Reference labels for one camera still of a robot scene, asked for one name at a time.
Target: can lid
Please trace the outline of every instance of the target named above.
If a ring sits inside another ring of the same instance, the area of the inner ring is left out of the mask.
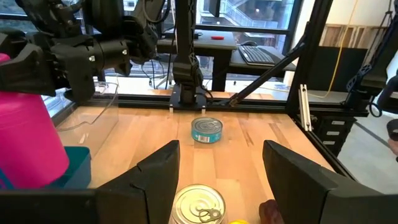
[[[219,224],[224,214],[225,201],[211,187],[189,185],[175,195],[172,216],[178,224]]]
[[[201,133],[214,134],[223,129],[223,123],[215,118],[197,118],[192,121],[192,128]]]

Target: tuna can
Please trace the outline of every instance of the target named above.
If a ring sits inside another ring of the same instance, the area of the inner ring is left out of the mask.
[[[214,143],[221,139],[223,123],[215,118],[197,118],[192,121],[192,138],[202,143]]]
[[[175,224],[220,224],[225,209],[220,193],[206,185],[194,184],[175,195],[172,218]]]

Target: pull tab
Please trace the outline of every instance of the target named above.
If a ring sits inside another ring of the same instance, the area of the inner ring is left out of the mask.
[[[199,220],[202,223],[208,223],[214,220],[217,220],[221,218],[221,212],[217,209],[197,209],[199,212]]]

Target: keyboard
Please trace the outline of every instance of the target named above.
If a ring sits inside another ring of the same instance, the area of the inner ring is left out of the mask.
[[[248,65],[275,65],[271,56],[256,46],[239,46],[239,52]]]

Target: pink cup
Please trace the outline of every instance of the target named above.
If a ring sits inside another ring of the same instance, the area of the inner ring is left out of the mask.
[[[0,60],[9,60],[0,54]],[[61,177],[68,156],[40,95],[0,92],[0,170],[15,189]]]

